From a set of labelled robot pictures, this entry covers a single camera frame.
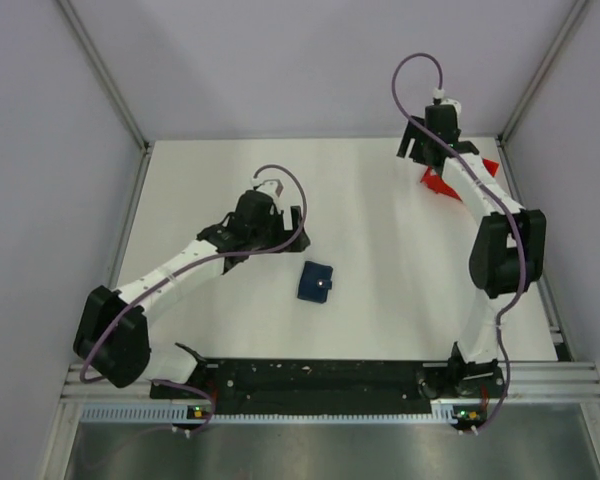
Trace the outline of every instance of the gray wall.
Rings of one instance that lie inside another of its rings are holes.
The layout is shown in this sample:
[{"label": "gray wall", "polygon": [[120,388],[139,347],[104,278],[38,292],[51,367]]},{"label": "gray wall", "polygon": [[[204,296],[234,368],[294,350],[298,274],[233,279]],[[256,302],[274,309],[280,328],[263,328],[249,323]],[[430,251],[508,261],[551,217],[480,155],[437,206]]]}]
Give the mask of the gray wall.
[{"label": "gray wall", "polygon": [[[466,133],[498,133],[571,0],[74,0],[150,139],[394,135],[406,55],[439,56]],[[406,68],[416,111],[435,70]]]},{"label": "gray wall", "polygon": [[50,0],[0,0],[0,479],[33,478],[139,152]]},{"label": "gray wall", "polygon": [[600,0],[510,153],[528,203],[548,217],[547,271],[572,343],[600,369]]}]

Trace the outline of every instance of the red object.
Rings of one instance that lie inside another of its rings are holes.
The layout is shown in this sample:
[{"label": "red object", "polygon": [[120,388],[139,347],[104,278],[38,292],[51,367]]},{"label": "red object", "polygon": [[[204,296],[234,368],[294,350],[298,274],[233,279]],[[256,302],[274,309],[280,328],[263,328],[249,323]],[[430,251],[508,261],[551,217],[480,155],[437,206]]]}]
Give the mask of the red object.
[{"label": "red object", "polygon": [[[486,158],[482,159],[485,168],[491,174],[492,177],[496,176],[496,172],[498,171],[498,167],[500,164],[496,162],[492,162],[491,160],[487,160]],[[442,181],[436,172],[434,172],[431,167],[427,168],[427,171],[424,172],[424,175],[420,179],[420,183],[424,183],[427,187],[433,190],[436,193],[442,193],[443,195],[448,195],[449,197],[457,198],[460,200],[460,197],[455,192],[453,188]]]}]

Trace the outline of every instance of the metal frame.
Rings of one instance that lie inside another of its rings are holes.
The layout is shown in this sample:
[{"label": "metal frame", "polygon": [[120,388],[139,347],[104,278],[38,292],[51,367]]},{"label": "metal frame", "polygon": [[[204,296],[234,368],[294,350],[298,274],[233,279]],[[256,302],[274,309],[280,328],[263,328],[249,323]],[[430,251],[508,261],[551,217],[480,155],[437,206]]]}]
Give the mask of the metal frame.
[{"label": "metal frame", "polygon": [[[136,179],[129,196],[127,211],[123,225],[118,235],[115,254],[109,262],[108,283],[114,285],[117,281],[122,259],[131,233],[131,227],[140,200],[142,186],[147,175],[151,157],[151,148],[148,140],[142,134],[124,98],[118,90],[104,61],[98,53],[87,30],[80,20],[71,0],[54,0],[63,18],[72,31],[78,45],[98,80],[101,88],[110,99],[112,107],[119,115],[121,121],[141,149],[143,157],[138,165]],[[516,183],[516,177],[511,168],[507,155],[506,145],[515,134],[524,114],[529,109],[541,86],[546,82],[556,60],[566,48],[569,39],[582,22],[584,15],[591,4],[591,0],[575,0],[565,19],[560,31],[546,52],[537,72],[525,89],[520,101],[507,121],[501,135],[499,135],[499,151],[502,158],[503,170],[506,174],[512,195],[520,199],[521,193]],[[554,295],[549,286],[550,281],[543,278],[539,282],[540,295],[546,310],[552,335],[556,342],[562,340],[562,326]],[[568,332],[567,344],[571,345]],[[78,379],[80,365],[69,368],[62,390],[60,404],[56,412],[52,433],[49,438],[48,448],[42,461],[39,479],[62,479],[65,477],[69,464],[71,449],[75,442],[78,424],[82,418],[85,405],[105,403],[117,405],[125,409],[142,409],[147,406],[155,409],[175,408],[177,401],[150,400],[149,382],[136,382],[126,389],[116,389],[112,385],[91,384],[83,385]],[[189,401],[188,405],[200,405],[204,402]],[[432,402],[434,410],[444,409],[451,404],[460,405],[462,400],[440,399]],[[600,378],[595,364],[589,362],[514,362],[512,364],[512,380],[507,404],[580,404],[583,418],[588,428],[592,447],[600,464]],[[231,419],[231,421],[249,422],[250,419]],[[289,422],[285,418],[268,418],[267,422]]]}]

